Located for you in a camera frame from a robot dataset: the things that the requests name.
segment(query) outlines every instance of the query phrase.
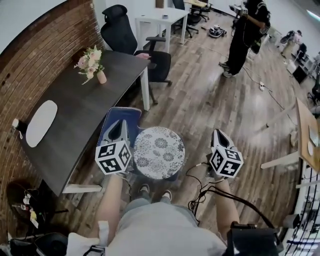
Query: white oval mat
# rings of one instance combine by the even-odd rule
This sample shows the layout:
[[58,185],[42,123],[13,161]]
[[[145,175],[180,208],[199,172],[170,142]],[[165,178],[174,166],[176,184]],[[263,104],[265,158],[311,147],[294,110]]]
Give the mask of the white oval mat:
[[36,147],[53,123],[58,106],[52,100],[44,102],[32,117],[25,134],[25,140],[31,148]]

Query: shoe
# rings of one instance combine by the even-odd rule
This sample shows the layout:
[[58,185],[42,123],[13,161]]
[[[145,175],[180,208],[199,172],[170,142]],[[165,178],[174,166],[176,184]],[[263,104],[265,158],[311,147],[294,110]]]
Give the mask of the shoe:
[[224,69],[228,69],[229,66],[226,62],[219,62],[219,66],[223,67]]
[[224,76],[225,78],[232,78],[232,77],[235,76],[235,74],[231,74],[231,73],[229,73],[229,71],[224,71],[224,72],[223,72],[223,76]]
[[162,197],[163,197],[163,198],[169,198],[169,199],[170,199],[170,202],[171,202],[171,199],[172,199],[171,191],[170,191],[170,190],[164,191]]
[[141,191],[145,191],[145,192],[147,192],[149,194],[150,193],[149,185],[148,184],[142,184],[140,189],[139,189],[139,192],[141,192]]

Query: round stool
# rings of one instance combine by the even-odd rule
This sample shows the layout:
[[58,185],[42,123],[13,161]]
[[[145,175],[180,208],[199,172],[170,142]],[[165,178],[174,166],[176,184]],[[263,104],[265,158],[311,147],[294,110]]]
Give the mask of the round stool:
[[174,131],[151,127],[136,137],[133,160],[143,175],[156,180],[167,179],[183,165],[185,146]]

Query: black pants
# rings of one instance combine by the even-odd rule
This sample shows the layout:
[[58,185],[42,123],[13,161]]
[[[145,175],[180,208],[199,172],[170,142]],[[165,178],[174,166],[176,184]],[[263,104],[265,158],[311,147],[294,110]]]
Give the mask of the black pants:
[[230,68],[229,73],[232,75],[236,75],[240,72],[248,54],[249,47],[245,45],[243,36],[244,31],[240,28],[236,28],[229,49],[229,59],[227,61]]

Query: bouquet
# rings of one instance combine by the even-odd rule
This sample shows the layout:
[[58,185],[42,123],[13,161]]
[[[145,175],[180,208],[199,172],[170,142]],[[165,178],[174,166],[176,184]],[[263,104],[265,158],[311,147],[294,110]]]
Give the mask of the bouquet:
[[84,55],[74,66],[74,68],[78,67],[82,70],[82,72],[79,72],[79,74],[86,75],[87,80],[83,83],[83,85],[94,77],[95,72],[104,70],[104,67],[100,64],[101,53],[101,50],[98,50],[96,45],[93,49],[87,48],[84,52]]

